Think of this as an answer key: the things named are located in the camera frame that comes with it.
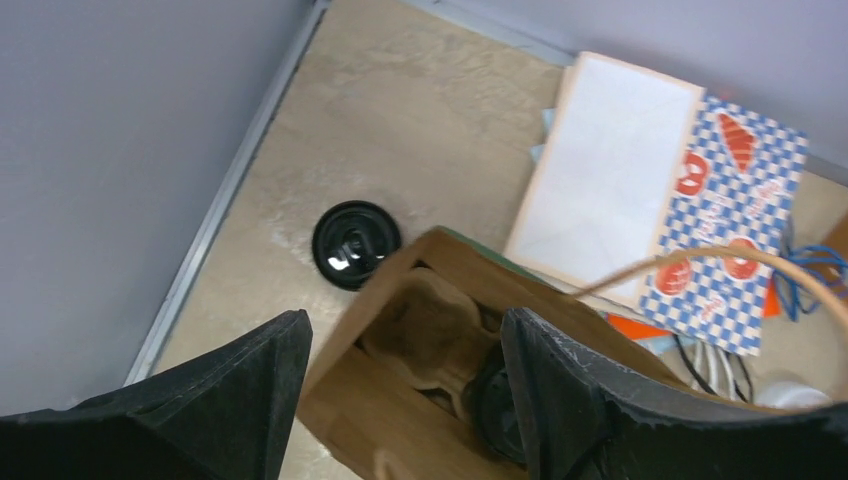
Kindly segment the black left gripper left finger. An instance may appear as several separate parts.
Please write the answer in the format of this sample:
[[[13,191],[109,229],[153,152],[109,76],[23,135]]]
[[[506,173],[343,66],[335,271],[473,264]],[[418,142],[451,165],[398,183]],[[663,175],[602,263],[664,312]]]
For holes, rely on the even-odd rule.
[[[1,420],[5,479],[275,479],[312,344],[286,311],[215,350],[67,410]]]

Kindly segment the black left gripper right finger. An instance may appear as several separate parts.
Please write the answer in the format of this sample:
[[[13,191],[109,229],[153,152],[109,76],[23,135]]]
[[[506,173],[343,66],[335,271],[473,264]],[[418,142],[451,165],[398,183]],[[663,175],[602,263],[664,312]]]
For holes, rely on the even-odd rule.
[[[843,403],[767,412],[664,385],[528,309],[501,330],[534,479],[843,479]]]

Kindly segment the single black coffee lid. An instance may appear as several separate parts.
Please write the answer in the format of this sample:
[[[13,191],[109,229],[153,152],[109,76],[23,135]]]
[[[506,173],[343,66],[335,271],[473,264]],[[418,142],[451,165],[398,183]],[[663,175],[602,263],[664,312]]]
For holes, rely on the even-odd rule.
[[[489,351],[480,370],[466,386],[463,403],[482,444],[494,455],[525,466],[524,446],[500,345]]]

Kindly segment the green paper bag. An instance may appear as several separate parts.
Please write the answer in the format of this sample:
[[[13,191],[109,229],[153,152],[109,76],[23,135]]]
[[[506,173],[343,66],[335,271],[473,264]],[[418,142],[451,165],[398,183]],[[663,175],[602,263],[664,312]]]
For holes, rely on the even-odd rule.
[[[431,269],[469,295],[486,325],[499,327],[495,345],[501,348],[506,313],[528,309],[581,344],[664,385],[745,404],[690,389],[589,306],[473,240],[436,227],[381,264],[329,335],[305,382],[299,420],[338,461],[365,479],[534,479],[527,463],[521,466],[490,452],[471,422],[453,414],[443,391],[414,389],[363,350],[362,333],[400,276],[414,268]]]

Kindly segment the brown pulp cup carrier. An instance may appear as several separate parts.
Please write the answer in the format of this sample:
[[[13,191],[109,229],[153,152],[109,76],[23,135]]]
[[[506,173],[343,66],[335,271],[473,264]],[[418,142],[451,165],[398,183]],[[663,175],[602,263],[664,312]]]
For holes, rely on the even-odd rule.
[[[361,335],[369,356],[416,390],[443,391],[466,423],[465,390],[498,340],[472,298],[428,268],[403,273]]]

